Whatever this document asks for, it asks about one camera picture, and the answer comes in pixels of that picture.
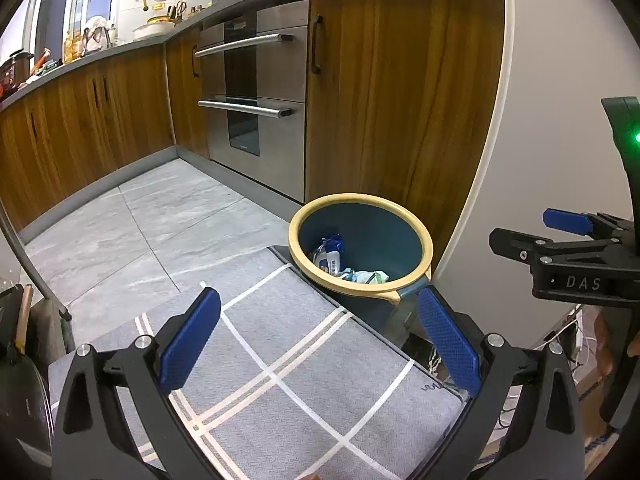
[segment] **trash bin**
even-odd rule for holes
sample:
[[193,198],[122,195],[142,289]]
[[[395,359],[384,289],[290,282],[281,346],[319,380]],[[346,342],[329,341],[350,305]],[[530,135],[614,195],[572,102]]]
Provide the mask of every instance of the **trash bin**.
[[[383,270],[388,281],[347,282],[316,267],[307,255],[321,238],[336,233],[342,235],[344,267]],[[379,332],[394,306],[431,277],[427,228],[404,207],[373,195],[340,193],[306,204],[291,219],[289,251],[302,272]]]

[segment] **scissors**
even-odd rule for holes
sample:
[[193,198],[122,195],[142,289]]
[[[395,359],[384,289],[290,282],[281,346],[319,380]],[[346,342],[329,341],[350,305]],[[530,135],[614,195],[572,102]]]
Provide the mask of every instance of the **scissors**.
[[182,19],[182,13],[187,10],[187,2],[184,0],[180,0],[177,4],[175,4],[175,17],[178,20]]

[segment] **trash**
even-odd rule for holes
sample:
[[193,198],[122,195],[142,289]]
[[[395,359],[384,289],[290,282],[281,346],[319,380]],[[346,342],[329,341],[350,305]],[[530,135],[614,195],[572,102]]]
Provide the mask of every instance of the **trash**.
[[369,272],[368,270],[344,269],[344,272],[342,272],[338,278],[346,280],[347,282],[369,283],[371,285],[375,285],[377,283],[385,283],[386,280],[389,279],[389,276],[382,270]]
[[316,267],[332,276],[340,274],[340,257],[342,256],[342,235],[340,233],[322,238],[309,255]]

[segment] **cabinet handle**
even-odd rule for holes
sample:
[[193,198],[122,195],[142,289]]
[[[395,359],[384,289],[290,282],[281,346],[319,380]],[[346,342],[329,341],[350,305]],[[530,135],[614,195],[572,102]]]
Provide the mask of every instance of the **cabinet handle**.
[[316,41],[318,38],[318,25],[322,23],[322,16],[316,14],[313,18],[313,27],[311,28],[311,72],[320,73],[320,67],[316,63]]
[[194,64],[194,54],[196,53],[197,47],[197,45],[193,45],[193,47],[191,48],[191,71],[193,72],[194,77],[200,77],[200,74],[196,73],[196,65]]
[[236,103],[227,103],[220,101],[198,101],[198,106],[202,106],[204,108],[218,108],[220,110],[231,110],[233,112],[244,112],[245,114],[262,115],[264,117],[270,117],[272,119],[281,119],[283,117],[288,117],[293,113],[293,110],[291,108],[274,110],[272,108],[239,105]]
[[29,112],[29,115],[31,116],[31,128],[33,129],[33,138],[37,139],[38,131],[36,130],[36,121],[33,119],[33,112]]
[[98,91],[97,91],[97,89],[96,89],[96,87],[95,87],[95,79],[91,79],[91,81],[94,83],[94,98],[95,98],[95,106],[96,106],[97,108],[99,108],[99,107],[100,107],[100,105],[98,104]]
[[104,86],[104,101],[109,104],[109,91],[107,90],[107,76],[102,76],[102,84]]
[[255,36],[254,38],[246,38],[245,40],[232,41],[231,43],[224,43],[222,45],[210,46],[197,51],[195,57],[209,56],[217,52],[224,52],[225,50],[233,50],[235,48],[242,48],[245,46],[255,46],[263,43],[281,43],[283,41],[293,41],[291,34],[265,34],[264,36]]

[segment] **stainless steel oven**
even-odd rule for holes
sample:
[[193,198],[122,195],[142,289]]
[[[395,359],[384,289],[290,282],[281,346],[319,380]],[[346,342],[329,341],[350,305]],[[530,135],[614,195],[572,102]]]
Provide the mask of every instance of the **stainless steel oven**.
[[202,31],[212,160],[304,202],[308,1],[247,13]]

